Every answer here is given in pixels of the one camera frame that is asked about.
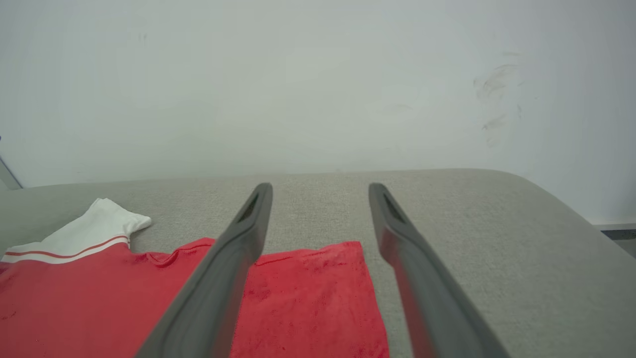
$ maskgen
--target garment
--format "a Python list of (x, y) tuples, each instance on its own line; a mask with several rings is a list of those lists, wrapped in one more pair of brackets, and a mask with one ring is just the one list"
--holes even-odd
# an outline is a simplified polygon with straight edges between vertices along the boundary
[[(149, 224), (124, 217), (126, 233), (131, 218)], [(3, 356), (133, 357), (214, 243), (134, 254), (126, 235), (114, 235), (83, 249), (75, 238), (74, 255), (40, 250), (64, 240), (10, 248), (0, 262)], [(388, 357), (360, 244), (262, 256), (248, 274), (231, 356)]]

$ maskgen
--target gray carpeted surface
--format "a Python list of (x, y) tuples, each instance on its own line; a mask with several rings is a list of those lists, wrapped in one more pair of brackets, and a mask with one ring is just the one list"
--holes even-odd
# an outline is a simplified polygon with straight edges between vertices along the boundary
[(221, 234), (252, 188), (271, 182), (265, 253), (360, 241), (391, 355), (411, 348), (367, 190), (388, 186), (513, 357), (633, 357), (636, 260), (523, 178), (444, 169), (56, 185), (0, 192), (0, 248), (39, 241), (97, 197), (153, 219), (135, 251)]

